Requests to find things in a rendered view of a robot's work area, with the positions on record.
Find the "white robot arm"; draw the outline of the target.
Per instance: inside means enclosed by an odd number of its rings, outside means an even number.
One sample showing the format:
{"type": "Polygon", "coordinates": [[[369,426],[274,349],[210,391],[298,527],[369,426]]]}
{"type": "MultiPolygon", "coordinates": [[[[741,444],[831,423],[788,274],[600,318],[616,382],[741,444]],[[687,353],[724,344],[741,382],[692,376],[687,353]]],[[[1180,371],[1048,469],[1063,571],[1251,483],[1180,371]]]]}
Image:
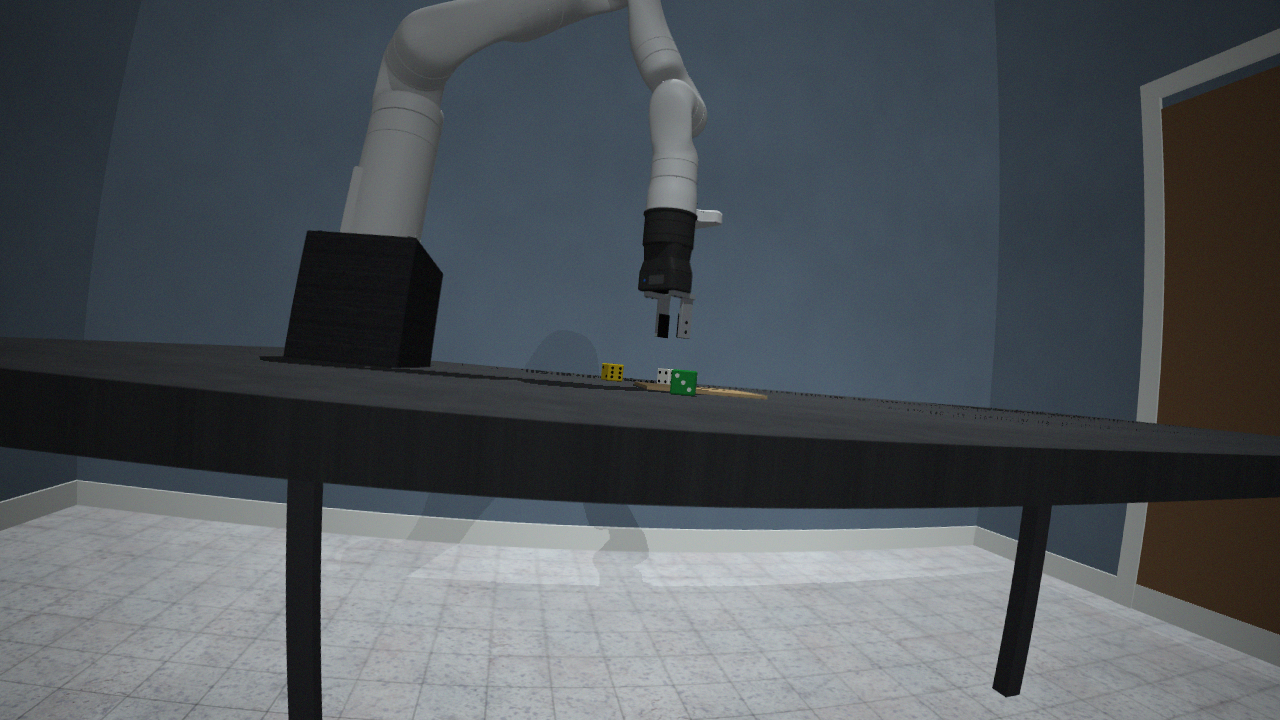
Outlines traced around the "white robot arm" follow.
{"type": "Polygon", "coordinates": [[[340,233],[410,236],[421,243],[444,123],[442,96],[447,79],[468,56],[492,44],[529,42],[625,6],[634,60],[652,90],[650,181],[680,176],[698,184],[692,138],[707,126],[707,108],[684,67],[660,0],[454,0],[406,15],[387,46],[340,233]]]}

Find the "green die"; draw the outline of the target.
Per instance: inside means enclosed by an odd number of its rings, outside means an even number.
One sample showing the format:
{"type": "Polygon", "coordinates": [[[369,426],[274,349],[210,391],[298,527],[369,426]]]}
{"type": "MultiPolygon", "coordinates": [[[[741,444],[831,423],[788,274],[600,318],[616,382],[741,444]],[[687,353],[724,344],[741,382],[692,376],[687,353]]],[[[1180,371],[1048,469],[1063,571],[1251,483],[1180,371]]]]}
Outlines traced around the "green die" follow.
{"type": "Polygon", "coordinates": [[[671,395],[696,395],[698,372],[673,369],[671,374],[671,395]]]}

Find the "tan flat mat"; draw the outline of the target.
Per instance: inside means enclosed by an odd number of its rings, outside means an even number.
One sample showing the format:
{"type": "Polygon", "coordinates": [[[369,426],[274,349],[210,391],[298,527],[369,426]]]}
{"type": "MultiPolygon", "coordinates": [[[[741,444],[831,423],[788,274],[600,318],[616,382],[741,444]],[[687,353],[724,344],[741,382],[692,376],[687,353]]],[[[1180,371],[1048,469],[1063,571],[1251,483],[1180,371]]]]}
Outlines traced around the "tan flat mat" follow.
{"type": "MultiPolygon", "coordinates": [[[[635,386],[640,386],[640,387],[643,387],[645,389],[669,391],[669,388],[660,388],[660,387],[669,387],[669,384],[635,382],[635,386]],[[643,384],[639,384],[639,383],[643,383],[643,384]]],[[[719,395],[719,396],[731,396],[731,397],[742,397],[742,398],[767,398],[765,395],[758,395],[758,396],[755,396],[754,393],[748,393],[748,392],[742,392],[742,391],[737,391],[737,389],[716,389],[716,388],[704,388],[704,387],[696,387],[696,395],[719,395]],[[717,391],[717,392],[708,392],[708,391],[717,391]],[[737,395],[732,395],[732,393],[737,393],[737,395]]]]}

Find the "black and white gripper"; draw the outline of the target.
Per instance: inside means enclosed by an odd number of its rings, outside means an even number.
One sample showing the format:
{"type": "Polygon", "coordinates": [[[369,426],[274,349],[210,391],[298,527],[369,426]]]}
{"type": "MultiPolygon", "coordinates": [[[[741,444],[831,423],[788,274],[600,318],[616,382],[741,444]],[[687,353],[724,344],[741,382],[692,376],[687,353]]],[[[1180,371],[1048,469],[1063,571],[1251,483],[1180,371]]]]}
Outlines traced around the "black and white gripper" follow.
{"type": "Polygon", "coordinates": [[[650,181],[637,290],[646,299],[658,299],[655,337],[668,338],[672,296],[680,299],[676,337],[690,340],[692,300],[696,299],[690,293],[695,229],[722,225],[721,211],[696,209],[698,184],[694,181],[680,176],[658,176],[650,181]]]}

